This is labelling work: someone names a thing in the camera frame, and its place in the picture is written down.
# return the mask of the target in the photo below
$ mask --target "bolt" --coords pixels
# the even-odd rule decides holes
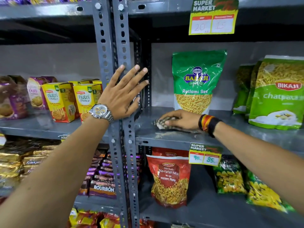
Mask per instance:
[[[96,3],[95,4],[95,8],[97,9],[97,10],[101,10],[101,3]]]
[[[118,10],[119,10],[119,11],[123,11],[124,8],[125,8],[125,7],[123,6],[123,4],[119,4],[119,5],[118,5]]]

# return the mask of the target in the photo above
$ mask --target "wrist band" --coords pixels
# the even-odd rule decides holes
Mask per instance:
[[[217,123],[222,122],[222,120],[208,114],[203,114],[199,119],[200,130],[207,132],[210,137],[214,138],[213,132],[215,126]]]

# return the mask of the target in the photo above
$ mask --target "wristwatch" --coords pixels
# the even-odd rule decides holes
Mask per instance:
[[[89,110],[89,113],[94,118],[103,118],[109,121],[111,123],[113,121],[113,115],[111,111],[109,111],[108,107],[103,104],[96,104],[92,107],[92,109]]]

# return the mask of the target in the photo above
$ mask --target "green snack packet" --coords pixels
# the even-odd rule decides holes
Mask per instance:
[[[247,170],[247,185],[249,192],[246,202],[257,206],[267,206],[283,212],[287,212],[282,205],[280,196],[264,184],[251,171]]]
[[[250,109],[251,109],[251,104],[252,104],[252,99],[254,95],[254,90],[255,90],[255,83],[256,83],[256,78],[257,78],[257,73],[259,72],[260,65],[262,64],[262,61],[258,61],[255,66],[253,67],[252,73],[251,73],[251,78],[250,78],[250,89],[249,89],[249,94],[246,102],[246,117],[249,117],[250,114]]]
[[[232,155],[222,155],[219,165],[213,167],[218,194],[246,194],[241,167]]]
[[[267,55],[257,75],[249,123],[299,129],[304,114],[304,57]]]
[[[237,84],[240,88],[237,99],[233,106],[234,114],[245,114],[246,102],[250,89],[250,78],[254,64],[240,65],[237,71]]]
[[[175,110],[208,114],[226,56],[226,50],[173,53]]]
[[[295,209],[285,200],[282,200],[282,204],[283,204],[283,207],[285,207],[285,209],[287,211],[293,211],[295,212]]]

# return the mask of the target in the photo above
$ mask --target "watch face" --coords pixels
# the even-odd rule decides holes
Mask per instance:
[[[92,108],[92,112],[98,116],[105,115],[107,113],[107,111],[108,111],[107,107],[102,104],[97,104],[97,105],[93,106],[93,108]]]

